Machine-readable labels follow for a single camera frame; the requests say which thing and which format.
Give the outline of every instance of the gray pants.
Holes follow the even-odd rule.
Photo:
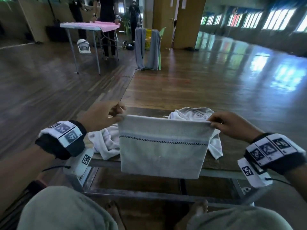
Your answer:
[[[94,201],[65,186],[35,195],[22,211],[18,230],[118,230],[110,214]],[[187,230],[292,230],[274,211],[239,207],[194,216]]]

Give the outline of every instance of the metal table frame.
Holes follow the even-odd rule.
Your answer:
[[[188,195],[186,193],[184,179],[179,179],[179,187],[182,193],[181,195],[119,190],[119,189],[91,188],[91,185],[94,181],[94,178],[97,174],[99,167],[120,168],[121,163],[120,161],[105,161],[102,159],[92,158],[92,160],[89,163],[89,167],[87,168],[83,176],[76,177],[72,175],[67,175],[67,178],[75,190],[89,197],[92,196],[109,196],[110,198],[133,197],[140,199],[159,199],[159,200],[183,201],[183,202],[199,202],[207,200],[208,206],[220,207],[220,208],[231,208],[240,205],[251,205],[253,202],[258,200],[263,194],[265,194],[268,190],[271,189],[271,185],[260,189],[253,188],[250,192],[244,195],[238,183],[238,179],[243,179],[243,180],[246,179],[241,171],[211,170],[211,169],[202,169],[200,176],[228,178],[230,182],[229,184],[233,199],[219,199],[214,197],[199,197],[199,196]]]
[[[102,30],[100,29],[100,27],[67,26],[65,23],[61,23],[61,24],[60,24],[60,27],[65,28],[65,30],[66,30],[66,32],[67,32],[67,36],[68,36],[68,39],[69,39],[71,51],[72,51],[72,54],[73,54],[73,57],[74,57],[74,61],[75,61],[75,66],[76,66],[77,74],[79,74],[79,69],[78,69],[78,64],[77,64],[77,60],[76,60],[76,57],[75,57],[74,46],[73,46],[72,41],[71,41],[71,36],[70,36],[70,31],[69,31],[69,30],[70,30],[70,29],[82,29],[82,30],[89,30],[89,31],[92,31],[92,32],[93,32],[94,46],[95,46],[96,59],[97,59],[97,67],[98,67],[98,73],[99,73],[99,76],[100,76],[100,75],[101,75],[101,72],[100,72],[100,65],[99,65],[99,58],[98,58],[98,50],[97,50],[96,37],[95,37],[95,32],[96,32],[96,31],[102,32]],[[117,40],[117,36],[116,36],[116,29],[114,30],[114,32],[115,32],[115,39],[110,39],[109,37],[106,37],[104,34],[103,34],[103,38],[108,38],[109,40],[113,40],[113,41],[115,42],[115,47],[116,47],[116,51],[117,51],[117,52],[116,52],[116,53],[117,53],[117,60],[119,60],[119,58],[118,58],[118,47],[117,47],[118,40]],[[101,38],[100,38],[100,37],[98,37],[98,38],[99,38],[100,48],[102,48]]]

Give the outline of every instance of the person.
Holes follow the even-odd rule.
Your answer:
[[[68,0],[68,6],[69,6],[69,9],[71,11],[71,14],[74,20],[77,23],[82,23],[83,17],[82,17],[80,9],[87,11],[84,5],[82,4],[82,2],[80,0]],[[78,33],[79,33],[79,39],[86,40],[86,30],[79,29]]]
[[[119,24],[120,16],[118,14],[118,2],[117,0],[94,0],[93,5],[93,17],[92,22],[97,21],[97,3],[100,1],[100,21],[101,22],[114,22]],[[115,56],[115,32],[108,31],[102,33],[102,44],[104,50],[104,59],[109,58],[109,42],[111,44],[111,57]]]
[[[97,131],[123,120],[125,105],[121,102],[100,102],[77,119],[87,132]],[[252,143],[268,135],[232,112],[216,112],[208,119],[211,127],[231,138]],[[0,214],[34,180],[50,166],[55,155],[37,144],[0,161]],[[59,158],[66,158],[58,151]],[[307,163],[301,153],[286,155],[274,161],[271,169],[283,174],[307,201]],[[47,187],[24,207],[17,230],[125,230],[114,202],[100,207],[83,194],[64,187]],[[240,206],[207,213],[207,202],[195,203],[179,221],[175,230],[290,230],[291,226],[278,213],[260,207]]]
[[[131,35],[132,41],[134,42],[135,39],[135,29],[138,26],[138,21],[140,19],[141,12],[138,7],[138,3],[136,0],[132,1],[132,4],[129,7],[129,17],[130,17],[130,25],[131,25]]]

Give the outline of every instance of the white towel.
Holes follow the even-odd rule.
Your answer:
[[[198,178],[210,122],[127,115],[118,123],[122,172],[171,178]]]
[[[174,112],[171,112],[169,116],[164,116],[167,117],[167,119],[172,119],[172,120],[188,120],[188,121],[207,121],[209,116],[211,116],[214,112],[205,107],[200,107],[200,108],[190,108],[190,107],[185,107],[180,110],[175,110]],[[223,156],[223,151],[222,151],[222,144],[220,140],[220,130],[215,129],[210,141],[209,141],[209,146],[208,149],[211,153],[211,155],[215,158],[218,159],[221,156]]]
[[[88,139],[94,144],[94,152],[100,153],[102,159],[108,160],[119,154],[119,132],[117,123],[101,131],[92,131]]]

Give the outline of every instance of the hand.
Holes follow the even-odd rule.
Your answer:
[[[122,121],[123,110],[125,105],[120,101],[98,102],[91,106],[86,113],[77,119],[86,129],[87,132],[100,131],[114,123]]]
[[[96,16],[93,16],[91,21],[94,23],[95,21],[97,21],[97,17]]]
[[[208,121],[212,122],[211,127],[219,129],[225,135],[248,143],[264,133],[243,117],[229,111],[213,113]]]

